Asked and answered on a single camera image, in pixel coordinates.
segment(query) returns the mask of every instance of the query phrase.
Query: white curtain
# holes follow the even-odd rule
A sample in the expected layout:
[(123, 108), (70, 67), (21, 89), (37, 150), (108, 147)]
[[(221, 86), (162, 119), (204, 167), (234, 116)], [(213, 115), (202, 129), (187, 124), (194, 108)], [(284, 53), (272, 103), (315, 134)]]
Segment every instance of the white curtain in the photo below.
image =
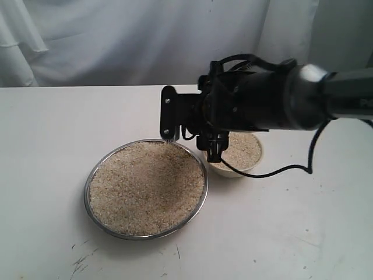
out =
[(305, 62), (319, 3), (2, 1), (0, 77), (5, 86), (196, 83), (211, 60), (236, 53)]

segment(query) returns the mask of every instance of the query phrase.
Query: stainless steel bowl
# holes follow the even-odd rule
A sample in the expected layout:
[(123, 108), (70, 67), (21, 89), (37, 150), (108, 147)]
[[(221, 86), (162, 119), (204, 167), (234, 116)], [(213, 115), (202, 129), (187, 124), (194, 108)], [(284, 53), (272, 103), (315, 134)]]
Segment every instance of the stainless steel bowl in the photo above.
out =
[(92, 207), (90, 205), (89, 188), (90, 188), (91, 182), (94, 178), (94, 175), (95, 175), (96, 171), (98, 170), (98, 168), (100, 168), (100, 165), (103, 162), (105, 162), (105, 160), (110, 158), (113, 154), (125, 149), (128, 146), (131, 146), (132, 144), (140, 143), (140, 142), (161, 142), (161, 143), (163, 143), (164, 141), (159, 140), (159, 139), (145, 139), (145, 140), (139, 140), (139, 141), (131, 142), (131, 143), (128, 143), (126, 145), (120, 146), (119, 148), (116, 148), (115, 150), (111, 151), (106, 156), (104, 156), (96, 164), (96, 166), (93, 168), (93, 170), (89, 174), (89, 176), (87, 178), (87, 181), (86, 181), (86, 184), (85, 184), (85, 187), (84, 187), (84, 204), (85, 204), (87, 213), (91, 217), (93, 222), (95, 222), (95, 224), (97, 226), (99, 226), (100, 229), (102, 229), (106, 233), (108, 233), (110, 235), (113, 235), (117, 238), (127, 239), (127, 240), (150, 240), (150, 239), (155, 239), (155, 238), (159, 238), (159, 237), (164, 237), (166, 235), (170, 235), (171, 233), (174, 233), (175, 231), (177, 231), (177, 230), (181, 229), (183, 226), (185, 226), (188, 222), (190, 222), (195, 217), (195, 215), (197, 215), (197, 213), (201, 209), (203, 203), (205, 202), (205, 199), (206, 199), (206, 196), (207, 196), (207, 185), (208, 185), (208, 183), (207, 183), (207, 172), (206, 172), (205, 165), (202, 163), (200, 158), (197, 157), (191, 150), (189, 150), (188, 148), (186, 148), (186, 147), (184, 147), (184, 146), (182, 146), (178, 143), (173, 143), (172, 145), (175, 145), (175, 146), (178, 146), (179, 148), (182, 148), (183, 150), (188, 152), (199, 163), (200, 168), (202, 169), (203, 177), (205, 179), (205, 185), (203, 186), (203, 191), (202, 191), (201, 198), (200, 198), (198, 204), (196, 205), (195, 209), (190, 213), (190, 215), (186, 219), (181, 221), (179, 224), (172, 227), (171, 229), (165, 230), (163, 232), (160, 232), (160, 233), (157, 233), (157, 234), (154, 234), (154, 235), (151, 234), (151, 235), (144, 235), (144, 236), (134, 236), (134, 235), (127, 235), (127, 234), (124, 235), (122, 233), (115, 232), (115, 231), (111, 230), (106, 225), (101, 223), (100, 220), (94, 215)]

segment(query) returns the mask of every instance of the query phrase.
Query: bowl rim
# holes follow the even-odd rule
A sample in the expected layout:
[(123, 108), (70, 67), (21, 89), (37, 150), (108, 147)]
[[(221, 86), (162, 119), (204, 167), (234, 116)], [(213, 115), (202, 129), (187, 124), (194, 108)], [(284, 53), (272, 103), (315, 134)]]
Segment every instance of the bowl rim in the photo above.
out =
[[(263, 156), (264, 156), (264, 149), (263, 149), (263, 143), (262, 143), (262, 141), (256, 135), (254, 135), (252, 132), (240, 132), (240, 133), (250, 133), (252, 136), (255, 137), (255, 139), (258, 141), (259, 146), (261, 147), (261, 156), (260, 156), (260, 158), (258, 159), (258, 161), (253, 166), (250, 166), (250, 167), (247, 167), (247, 168), (243, 168), (243, 169), (237, 168), (237, 170), (239, 170), (241, 172), (245, 172), (245, 171), (249, 171), (249, 170), (253, 169), (255, 166), (257, 166), (258, 164), (260, 164), (260, 162), (262, 161)], [(205, 159), (207, 159), (207, 153), (206, 153), (206, 151), (203, 151), (203, 156), (205, 157)], [(235, 173), (235, 171), (229, 169), (228, 167), (227, 167), (227, 169), (224, 169), (224, 168), (217, 167), (217, 166), (213, 165), (210, 162), (208, 162), (208, 164), (212, 168), (216, 168), (216, 169), (219, 169), (219, 170), (224, 171), (224, 172), (233, 172), (233, 173)]]
[(203, 164), (202, 160), (193, 151), (191, 151), (189, 148), (185, 147), (184, 145), (181, 145), (179, 143), (174, 142), (174, 143), (171, 143), (171, 144), (183, 149), (184, 151), (186, 151), (190, 156), (192, 156), (199, 163), (199, 166), (202, 169), (204, 186), (203, 186), (203, 190), (202, 190), (200, 200), (196, 204), (194, 210), (184, 220), (182, 220), (179, 224), (172, 227), (171, 229), (165, 230), (165, 231), (160, 232), (160, 233), (151, 234), (151, 235), (135, 236), (135, 235), (123, 234), (123, 233), (111, 230), (109, 227), (107, 227), (106, 225), (101, 223), (101, 221), (93, 213), (93, 209), (90, 205), (90, 197), (89, 197), (90, 192), (89, 192), (89, 190), (90, 190), (90, 184), (91, 184), (91, 182), (94, 178), (94, 175), (96, 174), (96, 172), (97, 172), (98, 168), (101, 166), (101, 164), (103, 164), (112, 155), (120, 152), (121, 150), (124, 150), (125, 148), (127, 148), (127, 147), (129, 147), (133, 144), (142, 143), (142, 142), (165, 143), (165, 141), (163, 141), (161, 139), (143, 139), (143, 140), (137, 140), (137, 141), (127, 143), (125, 145), (122, 145), (122, 146), (112, 150), (110, 153), (105, 155), (95, 165), (95, 167), (90, 172), (90, 174), (89, 174), (89, 176), (86, 180), (85, 186), (84, 186), (84, 193), (83, 193), (84, 205), (85, 205), (86, 211), (87, 211), (88, 215), (90, 216), (90, 218), (92, 219), (92, 221), (104, 232), (106, 232), (106, 233), (108, 233), (108, 234), (110, 234), (114, 237), (120, 238), (120, 239), (125, 239), (125, 240), (151, 240), (151, 239), (156, 239), (156, 238), (160, 238), (160, 237), (170, 235), (170, 234), (176, 232), (177, 230), (181, 229), (183, 226), (185, 226), (187, 223), (189, 223), (198, 214), (198, 212), (202, 208), (203, 204), (205, 203), (205, 200), (206, 200), (206, 197), (207, 197), (208, 177), (207, 177), (207, 170), (206, 170), (205, 165)]

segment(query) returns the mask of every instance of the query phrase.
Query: rice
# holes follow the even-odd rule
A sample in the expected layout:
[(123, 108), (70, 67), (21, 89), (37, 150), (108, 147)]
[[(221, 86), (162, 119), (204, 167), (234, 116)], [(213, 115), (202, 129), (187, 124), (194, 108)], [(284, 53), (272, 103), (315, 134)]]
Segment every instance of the rice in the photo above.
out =
[[(262, 155), (257, 138), (247, 132), (229, 133), (229, 146), (221, 158), (236, 169), (244, 170), (254, 166)], [(219, 169), (230, 170), (224, 163), (211, 163)]]
[(153, 235), (186, 219), (204, 185), (199, 163), (182, 148), (138, 142), (101, 164), (90, 184), (90, 205), (115, 232)]

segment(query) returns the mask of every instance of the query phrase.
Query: white table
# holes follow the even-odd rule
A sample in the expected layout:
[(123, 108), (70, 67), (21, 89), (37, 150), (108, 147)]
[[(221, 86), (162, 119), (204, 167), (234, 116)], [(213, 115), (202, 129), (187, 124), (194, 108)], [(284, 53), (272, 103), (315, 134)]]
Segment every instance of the white table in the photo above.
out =
[[(160, 90), (0, 89), (2, 280), (372, 279), (373, 131), (354, 120), (322, 134), (313, 175), (209, 174), (204, 207), (179, 232), (136, 242), (100, 231), (85, 213), (85, 179), (114, 148), (159, 137)], [(312, 135), (258, 134), (255, 173), (305, 164)]]

